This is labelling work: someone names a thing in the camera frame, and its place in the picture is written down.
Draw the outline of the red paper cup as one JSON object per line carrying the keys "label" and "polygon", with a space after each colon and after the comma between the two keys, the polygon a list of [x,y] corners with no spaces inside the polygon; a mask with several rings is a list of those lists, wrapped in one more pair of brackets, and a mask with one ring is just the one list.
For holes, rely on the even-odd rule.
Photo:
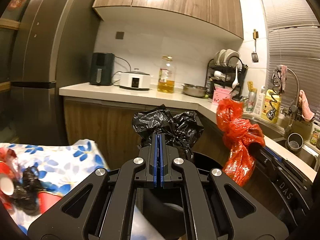
{"label": "red paper cup", "polygon": [[39,201],[39,211],[41,214],[45,213],[62,198],[59,194],[46,191],[40,191],[37,194],[37,197]]}

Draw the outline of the small black plastic bag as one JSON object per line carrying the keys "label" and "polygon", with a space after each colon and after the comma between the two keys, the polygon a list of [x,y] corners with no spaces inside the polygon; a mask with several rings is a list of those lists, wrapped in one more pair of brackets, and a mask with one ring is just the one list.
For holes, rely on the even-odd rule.
{"label": "small black plastic bag", "polygon": [[10,202],[18,209],[28,215],[38,215],[40,213],[38,193],[43,190],[39,180],[40,172],[36,166],[31,166],[23,170],[22,179],[13,180],[14,192],[9,197]]}

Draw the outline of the red white printed plastic bag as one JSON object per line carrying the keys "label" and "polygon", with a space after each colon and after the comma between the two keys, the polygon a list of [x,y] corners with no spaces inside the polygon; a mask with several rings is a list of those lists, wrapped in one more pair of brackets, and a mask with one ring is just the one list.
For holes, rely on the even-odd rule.
{"label": "red white printed plastic bag", "polygon": [[[1,173],[6,174],[12,180],[13,184],[17,180],[17,172],[12,165],[12,161],[15,160],[15,158],[16,154],[13,150],[1,147]],[[5,195],[2,191],[1,202],[9,213],[13,212],[10,196]]]}

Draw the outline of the black trash bin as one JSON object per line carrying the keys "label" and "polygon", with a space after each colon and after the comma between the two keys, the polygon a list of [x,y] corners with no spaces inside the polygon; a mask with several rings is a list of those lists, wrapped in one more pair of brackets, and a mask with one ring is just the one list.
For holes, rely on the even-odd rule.
{"label": "black trash bin", "polygon": [[[153,178],[153,150],[151,146],[150,165]],[[164,177],[173,174],[169,153],[176,156],[177,149],[165,145],[165,167]],[[164,239],[179,239],[187,233],[188,226],[185,225],[184,215],[188,214],[186,200],[187,192],[175,184],[171,184],[168,188],[161,187],[161,174],[159,176],[159,187],[151,189],[140,189],[138,197],[140,200],[137,206],[146,220],[159,232]],[[216,236],[218,239],[231,239],[233,232],[231,223],[227,218],[225,210],[222,208],[222,202],[218,198],[217,192],[212,189],[204,191],[206,200],[208,201],[208,209],[212,216],[215,226]]]}

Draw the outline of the steel kitchen faucet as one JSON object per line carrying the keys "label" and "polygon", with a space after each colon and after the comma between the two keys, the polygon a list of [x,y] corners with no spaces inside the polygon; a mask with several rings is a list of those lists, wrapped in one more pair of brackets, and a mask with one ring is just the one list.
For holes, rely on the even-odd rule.
{"label": "steel kitchen faucet", "polygon": [[[285,138],[287,138],[292,133],[293,124],[297,118],[300,82],[295,72],[283,64],[278,65],[274,69],[271,77],[272,90],[275,92],[275,94],[281,95],[281,94],[284,94],[286,90],[286,80],[287,80],[288,73],[291,74],[293,79],[295,80],[296,92],[295,94],[293,92],[290,94],[291,102],[288,105],[287,109],[285,109],[285,113],[284,113],[284,115],[287,115],[289,117],[287,126],[284,128]],[[271,116],[271,112],[268,112],[267,116],[268,118],[273,119]]]}

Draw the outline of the steel sink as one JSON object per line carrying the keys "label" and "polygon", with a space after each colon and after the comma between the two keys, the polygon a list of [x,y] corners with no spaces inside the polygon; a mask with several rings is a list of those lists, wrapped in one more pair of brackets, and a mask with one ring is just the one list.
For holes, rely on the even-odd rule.
{"label": "steel sink", "polygon": [[257,117],[251,114],[244,114],[244,119],[248,119],[252,124],[258,124],[262,129],[264,135],[280,144],[291,153],[295,154],[299,159],[304,161],[313,170],[318,172],[319,170],[319,154],[311,147],[305,144],[302,137],[298,134],[292,134],[287,139],[284,136],[284,129],[278,127],[263,118]]}

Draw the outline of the cooking oil bottle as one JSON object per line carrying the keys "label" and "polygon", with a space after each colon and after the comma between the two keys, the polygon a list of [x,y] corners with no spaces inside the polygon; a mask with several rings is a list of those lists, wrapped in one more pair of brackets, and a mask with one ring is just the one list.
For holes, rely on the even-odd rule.
{"label": "cooking oil bottle", "polygon": [[162,56],[159,67],[157,90],[162,93],[173,93],[176,68],[172,56]]}

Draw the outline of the steel mixing bowl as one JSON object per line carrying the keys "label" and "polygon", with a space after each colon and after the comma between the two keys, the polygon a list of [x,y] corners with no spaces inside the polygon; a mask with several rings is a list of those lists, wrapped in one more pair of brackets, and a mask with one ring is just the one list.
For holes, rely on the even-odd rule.
{"label": "steel mixing bowl", "polygon": [[207,94],[207,88],[185,83],[182,85],[182,93],[196,98],[204,98]]}

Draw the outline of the yellow detergent bottle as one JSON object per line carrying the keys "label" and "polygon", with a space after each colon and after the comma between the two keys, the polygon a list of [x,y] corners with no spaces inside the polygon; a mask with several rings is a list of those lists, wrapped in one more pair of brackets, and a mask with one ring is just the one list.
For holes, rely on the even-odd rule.
{"label": "yellow detergent bottle", "polygon": [[[277,123],[281,106],[281,95],[275,94],[272,89],[268,89],[265,95],[265,101],[261,117],[273,124]],[[268,118],[267,114],[271,112],[273,119]]]}

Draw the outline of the white ladle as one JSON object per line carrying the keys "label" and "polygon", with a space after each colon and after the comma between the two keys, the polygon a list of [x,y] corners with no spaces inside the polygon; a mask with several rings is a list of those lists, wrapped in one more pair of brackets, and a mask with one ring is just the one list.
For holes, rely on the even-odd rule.
{"label": "white ladle", "polygon": [[232,88],[235,89],[239,83],[239,80],[238,80],[238,69],[239,69],[239,65],[237,64],[236,67],[235,67],[235,78],[234,78],[234,81],[232,83]]}

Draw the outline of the black dish rack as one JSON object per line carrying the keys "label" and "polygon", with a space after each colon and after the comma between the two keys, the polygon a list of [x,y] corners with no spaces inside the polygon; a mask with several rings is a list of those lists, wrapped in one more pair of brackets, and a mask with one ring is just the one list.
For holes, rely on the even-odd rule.
{"label": "black dish rack", "polygon": [[[235,89],[232,83],[235,78],[235,67],[239,65],[238,80],[239,83]],[[217,60],[211,59],[207,64],[206,81],[208,98],[213,98],[213,92],[217,87],[230,88],[232,99],[240,101],[242,99],[242,89],[244,80],[248,71],[248,65],[243,64],[242,60],[237,56],[232,56],[227,62],[218,63]]]}

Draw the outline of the black air fryer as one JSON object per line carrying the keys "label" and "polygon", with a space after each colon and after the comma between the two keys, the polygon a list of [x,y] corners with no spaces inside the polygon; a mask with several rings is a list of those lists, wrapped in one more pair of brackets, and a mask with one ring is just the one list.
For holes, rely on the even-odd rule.
{"label": "black air fryer", "polygon": [[89,72],[89,83],[97,86],[112,85],[115,55],[112,53],[93,53]]}

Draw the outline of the hanging spatula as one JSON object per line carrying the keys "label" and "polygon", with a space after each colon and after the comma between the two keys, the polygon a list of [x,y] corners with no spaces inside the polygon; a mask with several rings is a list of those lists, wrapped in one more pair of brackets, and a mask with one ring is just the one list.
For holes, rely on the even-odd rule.
{"label": "hanging spatula", "polygon": [[254,51],[252,52],[252,61],[253,63],[259,62],[259,57],[257,54],[257,38],[259,37],[258,32],[254,29],[253,30],[253,40],[254,40]]}

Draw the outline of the window blinds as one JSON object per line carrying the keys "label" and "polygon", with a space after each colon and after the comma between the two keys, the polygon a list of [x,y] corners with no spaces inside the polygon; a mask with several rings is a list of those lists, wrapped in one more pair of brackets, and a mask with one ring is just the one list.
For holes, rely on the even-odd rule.
{"label": "window blinds", "polygon": [[266,85],[280,64],[294,71],[319,120],[319,22],[306,0],[262,0],[266,15],[269,62]]}

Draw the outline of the dark wall socket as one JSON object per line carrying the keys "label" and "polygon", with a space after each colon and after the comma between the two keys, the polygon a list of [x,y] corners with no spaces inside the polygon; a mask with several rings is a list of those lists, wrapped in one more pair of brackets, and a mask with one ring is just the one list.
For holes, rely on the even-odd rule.
{"label": "dark wall socket", "polygon": [[116,36],[115,36],[115,39],[117,40],[123,40],[124,39],[124,32],[123,31],[117,31],[116,32]]}

